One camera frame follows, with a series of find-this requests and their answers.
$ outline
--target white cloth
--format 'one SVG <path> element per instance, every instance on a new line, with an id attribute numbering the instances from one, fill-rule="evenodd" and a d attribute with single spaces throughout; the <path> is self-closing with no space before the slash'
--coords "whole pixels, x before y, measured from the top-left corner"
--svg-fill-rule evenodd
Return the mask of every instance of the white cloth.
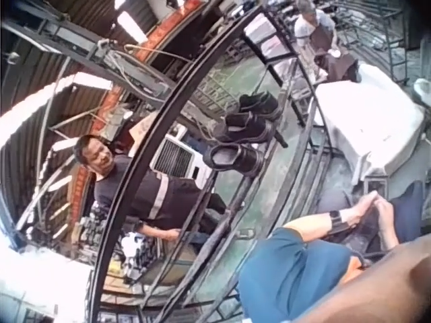
<path id="1" fill-rule="evenodd" d="M 329 30 L 335 29 L 335 22 L 329 15 L 327 15 L 323 10 L 316 10 L 316 18 L 319 24 L 328 28 Z M 314 32 L 316 28 L 312 26 L 308 21 L 306 21 L 302 15 L 295 21 L 295 37 L 299 46 L 303 47 L 308 44 L 309 37 Z"/>
<path id="2" fill-rule="evenodd" d="M 352 184 L 373 172 L 393 174 L 411 156 L 422 132 L 424 112 L 380 69 L 362 64 L 361 83 L 321 84 L 316 95 L 332 145 L 353 173 Z M 322 125 L 317 112 L 314 121 Z"/>

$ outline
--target person wearing apron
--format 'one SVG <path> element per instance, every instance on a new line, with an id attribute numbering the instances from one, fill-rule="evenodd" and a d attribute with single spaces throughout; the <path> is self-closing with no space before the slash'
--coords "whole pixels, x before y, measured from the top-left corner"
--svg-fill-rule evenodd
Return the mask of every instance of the person wearing apron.
<path id="1" fill-rule="evenodd" d="M 300 17 L 295 23 L 295 37 L 308 69 L 313 66 L 323 69 L 328 82 L 357 82 L 358 60 L 338 45 L 335 22 L 310 0 L 297 0 L 296 5 Z"/>

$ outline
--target blue cloth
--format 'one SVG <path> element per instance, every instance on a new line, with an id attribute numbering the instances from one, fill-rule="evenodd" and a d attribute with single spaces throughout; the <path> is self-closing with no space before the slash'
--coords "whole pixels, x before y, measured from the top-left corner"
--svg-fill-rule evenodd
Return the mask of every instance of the blue cloth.
<path id="1" fill-rule="evenodd" d="M 351 252 L 322 240 L 304 243 L 278 228 L 244 263 L 238 291 L 253 323 L 293 320 L 332 290 L 347 271 Z"/>

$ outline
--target floor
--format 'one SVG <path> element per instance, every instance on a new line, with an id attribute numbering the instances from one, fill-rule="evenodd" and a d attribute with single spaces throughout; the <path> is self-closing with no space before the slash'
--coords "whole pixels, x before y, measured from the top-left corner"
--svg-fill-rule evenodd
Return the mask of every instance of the floor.
<path id="1" fill-rule="evenodd" d="M 419 75 L 419 56 L 416 52 L 410 52 L 407 55 L 409 57 L 409 71 L 411 71 L 409 77 L 411 80 L 415 80 Z M 258 59 L 249 59 L 241 62 L 237 66 L 229 67 L 228 69 L 214 69 L 212 75 L 216 75 L 224 88 L 236 98 L 240 94 L 249 94 L 253 92 L 262 77 L 263 81 L 259 91 L 268 90 L 273 95 L 278 95 L 279 87 L 269 74 L 264 73 L 264 70 L 263 64 Z M 241 228 L 258 228 L 261 225 L 263 214 L 268 212 L 275 202 L 278 190 L 288 171 L 290 161 L 293 157 L 293 151 L 298 140 L 298 126 L 293 112 L 290 112 L 288 122 L 281 126 L 281 133 L 289 143 L 289 148 L 282 149 L 280 146 L 277 147 L 256 196 L 251 201 L 246 199 L 246 204 L 251 203 L 251 205 L 240 222 Z M 412 180 L 424 179 L 426 170 L 430 166 L 430 155 L 431 146 L 425 141 L 421 141 L 413 157 L 389 180 L 390 197 L 397 196 L 403 192 Z M 351 172 L 347 162 L 343 159 L 335 158 L 331 162 L 323 189 L 337 187 L 350 192 L 352 191 L 350 178 Z M 226 201 L 229 201 L 239 182 L 240 176 L 236 172 L 225 172 L 219 177 L 216 190 Z M 225 253 L 219 261 L 215 270 L 206 278 L 204 284 L 202 284 L 197 294 L 197 300 L 205 301 L 213 299 L 220 291 L 223 282 L 226 281 L 226 277 L 229 277 L 239 265 L 242 255 L 249 244 L 250 242 L 245 241 L 235 241 L 232 243 L 227 253 Z M 222 307 L 222 312 L 228 312 L 234 303 L 235 301 L 228 302 Z M 217 319 L 220 319 L 220 317 L 214 314 L 209 322 Z"/>

